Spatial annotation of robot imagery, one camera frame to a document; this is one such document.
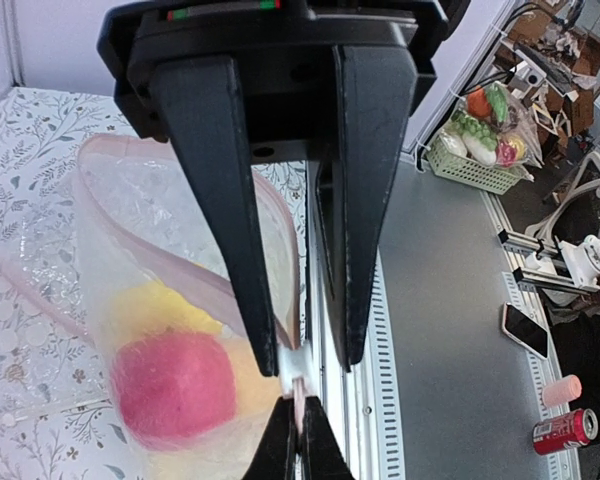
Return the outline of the yellow plush peach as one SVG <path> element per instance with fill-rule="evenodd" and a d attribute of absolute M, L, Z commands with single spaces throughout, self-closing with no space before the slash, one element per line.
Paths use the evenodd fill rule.
<path fill-rule="evenodd" d="M 227 338 L 220 344 L 234 374 L 237 416 L 248 418 L 270 413 L 281 396 L 279 380 L 261 375 L 247 340 Z"/>

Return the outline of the red plush tomato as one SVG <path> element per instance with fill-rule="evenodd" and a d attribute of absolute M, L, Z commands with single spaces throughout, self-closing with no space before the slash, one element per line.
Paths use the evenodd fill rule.
<path fill-rule="evenodd" d="M 230 358 L 206 333 L 165 332 L 121 348 L 111 381 L 122 420 L 151 450 L 174 450 L 232 420 Z"/>

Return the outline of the pink dotted zip bag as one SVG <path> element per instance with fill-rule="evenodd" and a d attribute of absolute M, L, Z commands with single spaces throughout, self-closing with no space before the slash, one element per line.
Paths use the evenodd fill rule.
<path fill-rule="evenodd" d="M 72 177 L 87 330 L 149 479 L 239 479 L 280 383 L 257 366 L 220 249 L 167 144 L 99 135 Z"/>

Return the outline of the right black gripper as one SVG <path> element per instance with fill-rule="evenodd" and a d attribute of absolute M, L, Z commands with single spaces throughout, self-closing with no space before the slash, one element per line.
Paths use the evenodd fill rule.
<path fill-rule="evenodd" d="M 227 57 L 238 72 L 249 142 L 269 157 L 278 142 L 334 134 L 336 57 L 348 47 L 406 51 L 410 110 L 436 81 L 433 57 L 468 10 L 465 1 L 141 1 L 104 17 L 98 53 L 114 100 L 136 134 L 167 142 L 151 92 L 156 69 Z"/>

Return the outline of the yellow plush lemon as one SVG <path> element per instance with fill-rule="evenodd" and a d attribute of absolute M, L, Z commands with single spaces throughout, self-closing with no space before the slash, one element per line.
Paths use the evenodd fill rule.
<path fill-rule="evenodd" d="M 107 313 L 106 337 L 115 348 L 165 332 L 222 333 L 221 322 L 161 282 L 120 291 Z"/>

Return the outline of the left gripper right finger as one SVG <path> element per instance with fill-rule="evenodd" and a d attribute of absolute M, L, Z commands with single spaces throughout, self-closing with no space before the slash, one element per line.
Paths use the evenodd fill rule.
<path fill-rule="evenodd" d="M 352 480 L 320 399 L 305 398 L 301 433 L 303 478 L 308 480 Z"/>

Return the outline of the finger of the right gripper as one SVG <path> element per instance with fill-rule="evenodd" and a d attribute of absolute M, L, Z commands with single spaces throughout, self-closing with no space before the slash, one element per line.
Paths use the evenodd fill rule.
<path fill-rule="evenodd" d="M 227 56 L 169 62 L 150 91 L 224 259 L 260 372 L 278 373 L 275 315 L 239 74 Z"/>
<path fill-rule="evenodd" d="M 334 125 L 315 180 L 331 333 L 345 371 L 364 355 L 378 243 L 417 83 L 405 47 L 334 52 Z"/>

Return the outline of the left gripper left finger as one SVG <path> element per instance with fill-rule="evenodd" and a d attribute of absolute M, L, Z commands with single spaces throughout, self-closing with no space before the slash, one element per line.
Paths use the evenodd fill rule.
<path fill-rule="evenodd" d="M 280 397 L 269 417 L 254 457 L 243 480 L 292 480 L 295 478 L 297 428 L 294 402 Z"/>

